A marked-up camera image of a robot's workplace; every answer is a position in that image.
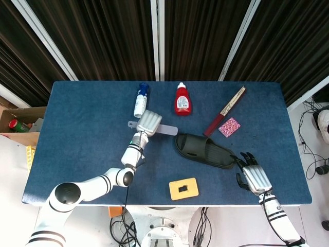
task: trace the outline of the white floor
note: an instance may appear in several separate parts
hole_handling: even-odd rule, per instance
[[[297,143],[297,131],[304,106],[290,113]],[[311,114],[307,114],[302,134],[308,145],[317,154],[328,156],[329,145],[320,138],[312,123]],[[21,203],[22,192],[27,180],[25,146],[0,136],[0,246],[24,246],[31,234],[39,208]],[[306,170],[312,158],[302,155]],[[306,238],[311,247],[329,246],[329,232],[321,226],[322,220],[329,220],[329,174],[316,175],[308,181],[313,197],[311,205],[285,207],[288,216],[300,235]],[[210,247],[238,247],[249,243],[281,243],[270,229],[260,207],[221,207],[210,208],[209,219],[213,234]],[[199,218],[197,212],[190,225],[192,240]],[[67,246],[118,246],[110,238],[107,208],[79,207],[66,224]],[[209,231],[202,246],[207,246]]]

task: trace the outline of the yellow object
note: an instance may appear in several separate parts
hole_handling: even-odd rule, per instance
[[[170,182],[169,190],[173,201],[199,195],[195,178]]]
[[[35,153],[35,148],[33,148],[32,146],[27,146],[26,147],[26,161],[27,161],[27,170],[28,170],[28,172],[30,172],[31,167],[32,167],[34,153]]]

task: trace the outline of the blue tablecloth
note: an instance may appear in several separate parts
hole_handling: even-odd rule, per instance
[[[25,203],[45,202],[63,182],[101,175],[120,160],[135,133],[127,122],[133,111],[138,81],[55,82],[40,133],[32,170],[23,195]],[[282,204],[312,201],[302,169],[280,85],[273,82],[185,82],[193,113],[178,117],[174,99],[178,82],[147,82],[147,109],[163,116],[162,124],[182,133],[202,135],[215,116],[244,85],[246,93],[226,116],[241,127],[229,138],[216,130],[211,138],[235,154],[251,152],[265,169]],[[246,205],[258,198],[238,187],[237,166],[224,170],[180,156],[174,137],[155,134],[144,151],[147,163],[138,168],[129,189],[132,205]],[[199,196],[172,201],[170,181],[196,178]],[[115,187],[93,205],[124,204],[126,188]]]

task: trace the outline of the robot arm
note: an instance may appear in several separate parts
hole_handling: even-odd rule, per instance
[[[260,198],[259,203],[264,210],[269,225],[287,246],[307,247],[308,245],[305,243],[305,240],[297,233],[276,196],[273,194],[272,185],[264,169],[258,164],[251,153],[241,153],[241,155],[246,162],[233,156],[247,180],[247,184],[244,184],[240,174],[236,174],[236,180],[240,188],[250,190]]]
[[[124,169],[111,168],[103,175],[80,183],[62,183],[51,192],[42,207],[34,232],[26,246],[64,247],[63,227],[81,201],[92,201],[109,193],[114,186],[128,187],[133,181],[137,163],[143,158],[148,137],[153,136],[162,117],[145,111],[137,125],[137,133],[128,145],[121,162]]]

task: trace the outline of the red bottle cap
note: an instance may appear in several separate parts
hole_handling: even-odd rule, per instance
[[[11,120],[10,123],[9,123],[9,128],[10,128],[10,129],[15,128],[15,126],[17,125],[18,122],[19,122],[19,121],[18,121],[17,119],[13,119],[13,120]]]

